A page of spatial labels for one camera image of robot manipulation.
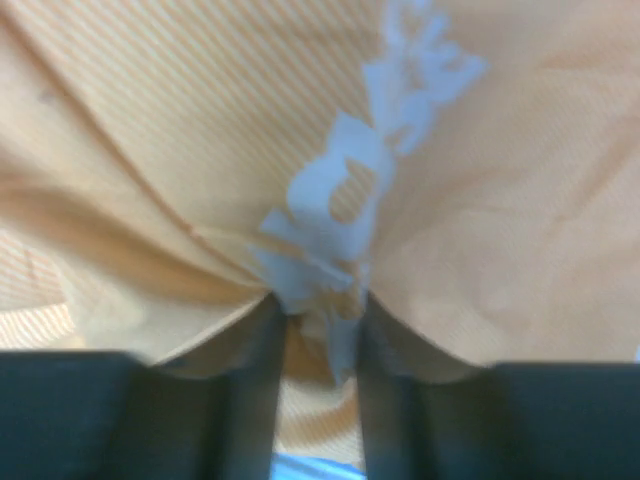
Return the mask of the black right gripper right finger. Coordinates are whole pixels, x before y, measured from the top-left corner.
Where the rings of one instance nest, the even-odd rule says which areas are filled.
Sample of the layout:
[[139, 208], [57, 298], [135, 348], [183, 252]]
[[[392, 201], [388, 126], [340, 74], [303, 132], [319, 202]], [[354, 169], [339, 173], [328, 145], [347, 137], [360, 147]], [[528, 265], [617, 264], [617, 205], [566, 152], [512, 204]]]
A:
[[357, 387], [371, 479], [635, 479], [633, 363], [471, 365], [370, 298]]

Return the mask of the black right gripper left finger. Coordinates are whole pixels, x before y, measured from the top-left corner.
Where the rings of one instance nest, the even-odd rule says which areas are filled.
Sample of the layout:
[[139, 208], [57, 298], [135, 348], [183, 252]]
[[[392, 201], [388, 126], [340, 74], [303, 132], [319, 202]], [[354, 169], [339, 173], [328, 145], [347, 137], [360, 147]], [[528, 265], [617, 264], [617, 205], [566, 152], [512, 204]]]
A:
[[185, 361], [119, 351], [1, 355], [5, 479], [266, 479], [286, 317], [273, 296]]

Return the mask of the orange cartoon print pillowcase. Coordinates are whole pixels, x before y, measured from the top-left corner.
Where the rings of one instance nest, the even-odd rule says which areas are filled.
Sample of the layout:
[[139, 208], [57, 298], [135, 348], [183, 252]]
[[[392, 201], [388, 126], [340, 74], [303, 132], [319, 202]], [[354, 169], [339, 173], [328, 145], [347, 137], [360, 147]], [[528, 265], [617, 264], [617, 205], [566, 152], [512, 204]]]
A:
[[639, 354], [635, 1], [5, 1], [1, 346], [290, 316], [276, 449], [364, 462], [367, 298], [472, 364]]

